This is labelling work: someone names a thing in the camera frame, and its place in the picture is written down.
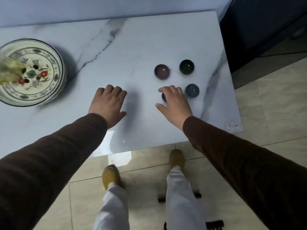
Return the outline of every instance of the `white marble table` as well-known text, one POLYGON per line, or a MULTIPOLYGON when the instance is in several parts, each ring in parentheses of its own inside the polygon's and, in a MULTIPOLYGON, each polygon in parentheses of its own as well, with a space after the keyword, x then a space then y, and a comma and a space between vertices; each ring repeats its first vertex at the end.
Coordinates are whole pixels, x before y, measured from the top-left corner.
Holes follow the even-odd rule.
POLYGON ((156 109, 158 88, 198 85, 190 98, 193 114, 228 132, 242 131, 240 114, 216 13, 160 15, 49 25, 0 28, 0 45, 35 38, 55 47, 75 75, 65 91, 45 106, 12 107, 0 103, 0 157, 51 134, 87 114, 97 88, 118 85, 128 92, 128 115, 110 129, 93 153, 106 155, 187 140, 156 109), (184 59, 195 70, 179 71, 184 59), (171 69, 158 80, 156 65, 171 69))

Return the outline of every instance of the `brown long-sleeve shirt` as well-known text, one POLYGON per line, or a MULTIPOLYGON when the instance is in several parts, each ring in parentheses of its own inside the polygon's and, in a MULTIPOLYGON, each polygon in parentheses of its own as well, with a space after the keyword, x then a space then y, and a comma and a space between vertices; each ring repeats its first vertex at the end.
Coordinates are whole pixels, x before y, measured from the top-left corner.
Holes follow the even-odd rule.
MULTIPOLYGON (((196 117, 183 131, 268 228, 305 229, 306 168, 196 117)), ((105 134, 88 114, 2 158, 1 229, 33 229, 105 134)))

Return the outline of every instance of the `finger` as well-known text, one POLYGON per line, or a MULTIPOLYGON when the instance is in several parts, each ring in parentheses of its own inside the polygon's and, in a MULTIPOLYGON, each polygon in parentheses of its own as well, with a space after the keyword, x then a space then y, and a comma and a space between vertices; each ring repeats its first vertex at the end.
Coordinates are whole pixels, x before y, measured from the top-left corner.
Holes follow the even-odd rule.
POLYGON ((125 112, 125 111, 120 112, 120 113, 119 113, 119 116, 118 116, 119 121, 122 120, 123 117, 125 117, 126 115, 127 115, 127 112, 125 112))
POLYGON ((163 106, 161 103, 157 103, 156 108, 165 116, 167 112, 167 108, 165 106, 163 106))
POLYGON ((161 87, 158 89, 158 91, 164 93, 165 97, 172 93, 168 86, 161 87))
POLYGON ((114 87, 112 85, 107 85, 106 88, 104 89, 104 94, 109 94, 112 92, 112 90, 114 89, 114 87))
POLYGON ((117 86, 117 87, 115 87, 115 88, 112 90, 111 94, 112 94, 113 96, 117 97, 121 91, 122 91, 122 89, 121 89, 119 86, 117 86))
POLYGON ((127 91, 123 90, 122 92, 120 92, 120 94, 117 96, 119 99, 119 103, 122 106, 122 104, 124 103, 125 97, 127 95, 127 91))
POLYGON ((180 94, 183 94, 182 89, 180 87, 177 87, 176 89, 180 94))
POLYGON ((173 86, 173 85, 170 85, 170 86, 169 86, 169 89, 170 89, 173 93, 177 92, 177 89, 176 89, 175 86, 173 86))
POLYGON ((95 93, 95 97, 100 97, 103 92, 104 92, 104 88, 98 88, 95 93))

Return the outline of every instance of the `foot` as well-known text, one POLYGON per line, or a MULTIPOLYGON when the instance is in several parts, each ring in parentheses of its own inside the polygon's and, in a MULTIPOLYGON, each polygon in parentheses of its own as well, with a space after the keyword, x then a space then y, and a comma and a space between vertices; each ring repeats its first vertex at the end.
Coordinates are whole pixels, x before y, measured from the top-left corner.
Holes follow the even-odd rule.
POLYGON ((109 188, 109 184, 113 182, 115 185, 120 185, 120 176, 115 165, 107 166, 102 173, 102 183, 105 190, 109 188))
POLYGON ((183 170, 185 166, 185 156, 183 152, 179 149, 173 149, 169 154, 169 167, 170 169, 175 166, 179 166, 181 170, 183 170))

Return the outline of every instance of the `floral ceramic plate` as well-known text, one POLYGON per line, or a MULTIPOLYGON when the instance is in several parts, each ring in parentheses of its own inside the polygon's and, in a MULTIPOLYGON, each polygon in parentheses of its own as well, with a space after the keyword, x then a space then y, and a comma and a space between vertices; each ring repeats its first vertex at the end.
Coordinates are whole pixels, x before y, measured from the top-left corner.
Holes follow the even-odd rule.
POLYGON ((22 78, 0 85, 0 100, 12 106, 33 106, 53 100, 66 84, 60 54, 36 39, 18 39, 0 48, 0 54, 25 64, 22 78))

